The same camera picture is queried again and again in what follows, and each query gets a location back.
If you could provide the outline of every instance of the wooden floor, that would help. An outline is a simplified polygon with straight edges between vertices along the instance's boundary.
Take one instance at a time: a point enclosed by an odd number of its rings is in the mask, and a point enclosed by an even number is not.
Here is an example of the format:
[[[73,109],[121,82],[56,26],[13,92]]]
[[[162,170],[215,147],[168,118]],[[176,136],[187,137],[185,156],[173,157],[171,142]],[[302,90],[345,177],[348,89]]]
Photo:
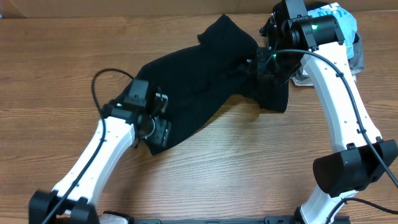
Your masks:
[[[398,12],[354,14],[364,38],[358,88],[384,139],[398,139]],[[90,81],[102,68],[136,74],[146,63],[198,44],[218,16],[148,16],[0,20],[0,223],[27,223],[37,189],[51,190],[74,165],[96,128]],[[233,15],[258,35],[268,15]],[[101,103],[129,80],[98,80]],[[311,194],[314,159],[331,154],[313,88],[290,87],[285,113],[232,96],[205,128],[152,157],[130,149],[112,173],[98,211],[137,218],[262,218],[291,215]],[[398,175],[398,162],[391,166]],[[398,210],[387,175],[358,198]],[[398,217],[349,203],[353,223],[398,223]]]

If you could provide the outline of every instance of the black cloth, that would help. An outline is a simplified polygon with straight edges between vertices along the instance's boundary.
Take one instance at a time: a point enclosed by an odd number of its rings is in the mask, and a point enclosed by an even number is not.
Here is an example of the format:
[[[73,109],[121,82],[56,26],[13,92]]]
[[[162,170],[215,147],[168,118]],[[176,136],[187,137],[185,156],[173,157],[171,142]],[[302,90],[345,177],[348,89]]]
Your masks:
[[[172,122],[169,140],[166,148],[147,143],[153,155],[189,138],[231,95],[241,93],[261,100],[254,91],[255,78],[245,71],[247,59],[255,59],[258,47],[250,35],[222,15],[198,35],[198,40],[200,45],[158,58],[143,66],[137,75],[160,86],[169,98],[168,108],[161,116]],[[286,109],[286,94],[270,99],[262,101],[262,108]]]

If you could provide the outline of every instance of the black garment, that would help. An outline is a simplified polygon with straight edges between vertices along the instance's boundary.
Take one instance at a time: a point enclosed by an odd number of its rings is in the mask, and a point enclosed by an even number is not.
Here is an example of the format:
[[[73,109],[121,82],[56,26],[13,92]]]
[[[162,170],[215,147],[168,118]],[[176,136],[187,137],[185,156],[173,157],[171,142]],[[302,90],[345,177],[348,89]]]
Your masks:
[[[152,154],[189,138],[231,95],[243,93],[255,98],[252,93],[255,79],[247,76],[244,64],[247,59],[255,58],[256,41],[226,15],[198,35],[198,39],[200,45],[154,60],[143,66],[137,75],[160,86],[162,93],[169,97],[168,108],[162,115],[172,122],[167,147],[148,144]],[[129,86],[119,97],[128,92]],[[269,96],[271,104],[264,101],[263,108],[285,110],[287,95],[282,97],[283,102],[275,100],[277,96],[271,93]]]

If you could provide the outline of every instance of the blue and white cloth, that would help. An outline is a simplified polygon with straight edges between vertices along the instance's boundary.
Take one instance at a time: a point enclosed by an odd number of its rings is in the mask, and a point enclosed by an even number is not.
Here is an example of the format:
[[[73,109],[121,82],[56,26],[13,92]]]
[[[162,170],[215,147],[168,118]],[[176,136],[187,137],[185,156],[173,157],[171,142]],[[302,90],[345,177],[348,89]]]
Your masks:
[[[355,33],[358,31],[356,26],[356,19],[347,10],[343,9],[337,2],[328,4],[326,6],[314,9],[308,12],[312,17],[320,17],[325,15],[334,15],[340,25],[341,31],[345,38],[344,43],[347,47],[347,58],[354,57],[353,42]]]

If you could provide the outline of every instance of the black fabric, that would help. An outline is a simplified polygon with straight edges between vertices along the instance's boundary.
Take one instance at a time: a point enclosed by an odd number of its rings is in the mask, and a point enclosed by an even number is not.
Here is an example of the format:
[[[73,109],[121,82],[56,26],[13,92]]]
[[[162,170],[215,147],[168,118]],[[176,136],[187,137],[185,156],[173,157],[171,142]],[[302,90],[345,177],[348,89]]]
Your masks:
[[[256,86],[255,78],[246,74],[245,62],[255,58],[256,41],[226,15],[198,35],[198,39],[200,45],[154,60],[143,66],[137,75],[137,78],[160,86],[163,94],[169,97],[168,108],[162,115],[172,122],[167,147],[148,144],[152,154],[189,138],[231,95],[243,93],[255,98],[252,93]],[[128,92],[129,87],[119,98]],[[287,95],[282,98],[283,101],[275,100],[274,94],[269,101],[271,105],[267,105],[265,100],[263,108],[284,111]]]

